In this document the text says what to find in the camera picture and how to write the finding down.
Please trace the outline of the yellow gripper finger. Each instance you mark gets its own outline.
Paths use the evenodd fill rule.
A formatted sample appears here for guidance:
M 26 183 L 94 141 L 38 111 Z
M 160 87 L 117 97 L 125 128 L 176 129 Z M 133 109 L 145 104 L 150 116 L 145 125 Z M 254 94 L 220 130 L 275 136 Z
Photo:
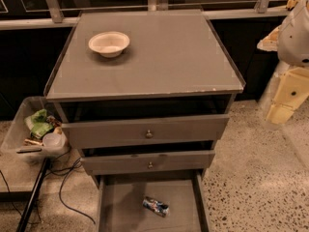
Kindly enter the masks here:
M 308 97 L 309 70 L 296 67 L 286 71 L 280 76 L 267 120 L 273 124 L 285 124 Z
M 278 34 L 279 27 L 276 27 L 266 37 L 258 42 L 257 48 L 263 51 L 276 51 Z

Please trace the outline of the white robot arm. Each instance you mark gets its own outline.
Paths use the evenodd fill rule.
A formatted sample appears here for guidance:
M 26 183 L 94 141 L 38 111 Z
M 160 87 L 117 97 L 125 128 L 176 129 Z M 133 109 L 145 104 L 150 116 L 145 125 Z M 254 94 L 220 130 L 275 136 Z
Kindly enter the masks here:
M 257 44 L 289 65 L 267 113 L 273 124 L 285 124 L 309 97 L 309 0 L 288 0 L 287 8 L 283 22 Z

